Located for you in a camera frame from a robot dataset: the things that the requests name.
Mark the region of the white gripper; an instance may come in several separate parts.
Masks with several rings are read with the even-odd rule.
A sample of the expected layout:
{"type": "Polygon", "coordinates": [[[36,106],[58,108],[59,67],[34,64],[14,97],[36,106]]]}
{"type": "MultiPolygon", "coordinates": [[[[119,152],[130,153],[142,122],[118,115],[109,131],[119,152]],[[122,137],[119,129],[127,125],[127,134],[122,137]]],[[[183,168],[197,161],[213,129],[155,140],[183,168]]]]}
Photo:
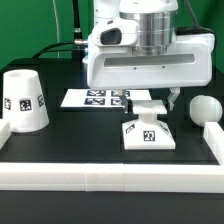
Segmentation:
{"type": "Polygon", "coordinates": [[[96,90],[119,90],[125,113],[129,111],[126,89],[171,88],[167,100],[172,111],[179,87],[210,82],[212,33],[178,35],[166,52],[141,56],[133,54],[137,31],[134,21],[112,20],[95,26],[89,37],[87,84],[96,90]]]}

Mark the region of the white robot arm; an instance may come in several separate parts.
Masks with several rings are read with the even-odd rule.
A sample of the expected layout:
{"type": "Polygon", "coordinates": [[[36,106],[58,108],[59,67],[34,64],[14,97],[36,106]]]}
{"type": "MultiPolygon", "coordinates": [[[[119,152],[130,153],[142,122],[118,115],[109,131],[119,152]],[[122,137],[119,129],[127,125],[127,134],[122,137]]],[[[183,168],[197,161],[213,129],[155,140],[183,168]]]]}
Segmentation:
{"type": "Polygon", "coordinates": [[[182,87],[212,78],[212,31],[176,26],[177,0],[120,0],[119,16],[98,23],[88,39],[87,84],[115,90],[124,108],[131,89],[169,88],[173,104],[182,87]]]}

